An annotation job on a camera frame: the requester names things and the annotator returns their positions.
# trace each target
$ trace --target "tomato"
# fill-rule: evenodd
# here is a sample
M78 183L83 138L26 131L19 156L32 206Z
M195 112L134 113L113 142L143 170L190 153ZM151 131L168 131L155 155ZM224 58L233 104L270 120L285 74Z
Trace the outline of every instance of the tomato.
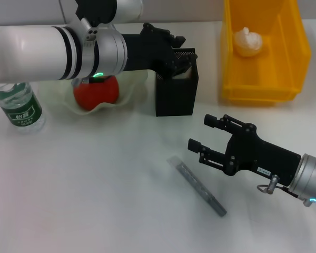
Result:
M76 102L88 111L100 103L115 103L119 94L119 85L114 76L103 83L82 83L79 87L74 88Z

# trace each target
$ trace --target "white robotic arm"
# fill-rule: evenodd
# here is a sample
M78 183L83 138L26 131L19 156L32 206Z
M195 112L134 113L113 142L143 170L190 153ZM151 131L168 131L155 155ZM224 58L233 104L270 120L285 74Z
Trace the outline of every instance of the white robotic arm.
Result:
M150 24L144 24L140 35L122 35L113 28L113 23L138 19L142 0L76 3L68 26L0 29L0 83L74 79L76 85L96 73L108 76L139 69L169 78L190 67L187 58L177 59L173 52L183 37Z

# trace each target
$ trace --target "white bowl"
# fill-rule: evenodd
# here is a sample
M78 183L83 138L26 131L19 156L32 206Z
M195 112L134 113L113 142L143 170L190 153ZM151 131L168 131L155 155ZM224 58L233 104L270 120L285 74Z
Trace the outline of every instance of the white bowl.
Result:
M39 97L47 104L63 105L78 115L87 115L102 108L114 108L127 104L137 85L142 85L147 79L147 70L125 71L116 76L120 95L115 104L101 103L91 111L81 108L75 100L71 80L39 82Z

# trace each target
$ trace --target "yellow plastic bin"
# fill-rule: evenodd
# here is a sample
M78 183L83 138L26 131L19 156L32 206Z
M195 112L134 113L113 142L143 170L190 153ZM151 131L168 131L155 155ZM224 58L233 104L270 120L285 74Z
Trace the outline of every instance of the yellow plastic bin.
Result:
M233 34L248 27L263 49L241 57ZM285 102L302 91L311 52L296 0L225 0L221 31L223 97L253 104Z

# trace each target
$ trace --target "green label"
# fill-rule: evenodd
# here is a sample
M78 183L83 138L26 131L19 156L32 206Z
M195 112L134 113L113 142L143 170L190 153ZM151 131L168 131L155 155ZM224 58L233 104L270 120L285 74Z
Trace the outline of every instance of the green label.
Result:
M2 108L2 110L10 122L17 127L25 127L35 123L42 114L42 108L34 94L29 102L22 107L16 109Z

